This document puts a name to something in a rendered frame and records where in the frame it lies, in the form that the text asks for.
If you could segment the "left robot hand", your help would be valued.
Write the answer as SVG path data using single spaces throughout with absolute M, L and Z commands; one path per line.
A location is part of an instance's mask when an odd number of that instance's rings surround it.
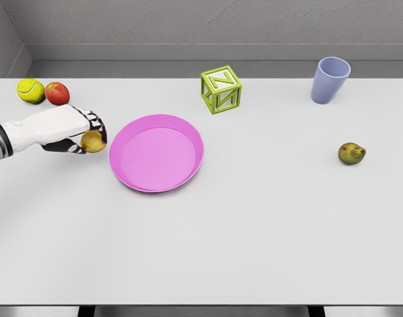
M 80 142 L 82 134 L 89 130 L 99 131 L 108 142 L 102 119 L 91 110 L 66 104 L 33 115 L 30 120 L 37 144 L 47 152 L 86 154 Z

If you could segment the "yellow lemon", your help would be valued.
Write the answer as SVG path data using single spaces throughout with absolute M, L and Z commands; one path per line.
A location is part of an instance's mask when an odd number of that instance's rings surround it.
M 81 136 L 81 147 L 87 153 L 97 153 L 106 147 L 102 134 L 97 130 L 89 130 Z

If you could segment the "pink plate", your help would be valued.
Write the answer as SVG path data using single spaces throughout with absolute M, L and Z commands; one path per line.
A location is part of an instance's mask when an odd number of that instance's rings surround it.
M 202 137 L 192 124 L 153 114 L 118 132 L 110 147 L 110 166 L 129 188 L 158 193 L 185 184 L 199 170 L 203 156 Z

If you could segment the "red apple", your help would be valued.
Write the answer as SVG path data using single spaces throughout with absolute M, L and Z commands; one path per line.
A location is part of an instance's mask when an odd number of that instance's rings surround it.
M 44 89 L 44 94 L 46 99 L 56 106 L 67 104 L 70 100 L 69 90 L 61 82 L 48 83 Z

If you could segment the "yellow-green tennis ball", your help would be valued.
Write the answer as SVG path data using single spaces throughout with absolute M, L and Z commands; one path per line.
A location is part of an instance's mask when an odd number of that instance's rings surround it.
M 17 84 L 18 97 L 31 104 L 41 103 L 45 99 L 43 84 L 32 78 L 21 79 Z

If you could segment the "green letter block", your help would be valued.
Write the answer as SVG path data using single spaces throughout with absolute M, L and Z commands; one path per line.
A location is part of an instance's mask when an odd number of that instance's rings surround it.
M 201 73 L 201 97 L 212 114 L 240 105 L 242 83 L 229 65 Z

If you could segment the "lavender blue cup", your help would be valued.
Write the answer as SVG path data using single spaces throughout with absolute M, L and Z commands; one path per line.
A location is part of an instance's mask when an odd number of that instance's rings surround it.
M 339 57 L 324 57 L 314 74 L 311 98 L 318 104 L 327 104 L 341 89 L 351 73 L 350 64 Z

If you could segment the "green-brown pear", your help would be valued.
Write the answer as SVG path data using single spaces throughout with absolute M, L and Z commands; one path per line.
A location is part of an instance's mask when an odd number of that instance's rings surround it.
M 367 151 L 356 143 L 344 143 L 338 150 L 338 158 L 346 165 L 359 164 Z

